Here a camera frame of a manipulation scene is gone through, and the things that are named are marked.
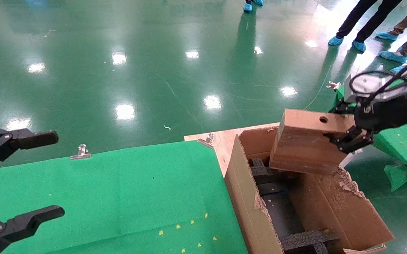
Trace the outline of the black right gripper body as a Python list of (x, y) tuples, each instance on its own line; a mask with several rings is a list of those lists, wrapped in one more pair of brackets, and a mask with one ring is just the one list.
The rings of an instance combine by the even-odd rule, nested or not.
[(368, 112), (363, 107), (356, 109), (354, 122), (356, 126), (374, 133), (407, 125), (407, 94), (377, 102)]

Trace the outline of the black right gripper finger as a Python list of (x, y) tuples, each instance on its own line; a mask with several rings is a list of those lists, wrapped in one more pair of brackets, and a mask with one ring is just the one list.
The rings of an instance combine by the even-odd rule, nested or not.
[(353, 153), (374, 142), (374, 132), (359, 126), (351, 126), (343, 135), (326, 133), (325, 137), (344, 154)]
[(336, 100), (332, 107), (333, 114), (354, 115), (357, 103), (347, 103), (344, 100)]

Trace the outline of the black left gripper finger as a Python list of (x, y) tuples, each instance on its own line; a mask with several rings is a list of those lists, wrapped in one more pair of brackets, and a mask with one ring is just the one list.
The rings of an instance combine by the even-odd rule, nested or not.
[(0, 163), (18, 150), (50, 146), (58, 142), (58, 134), (53, 130), (31, 132), (27, 128), (13, 131), (0, 129)]
[(3, 223), (0, 221), (0, 253), (10, 244), (33, 236), (40, 224), (65, 215), (61, 206), (48, 206), (18, 215)]

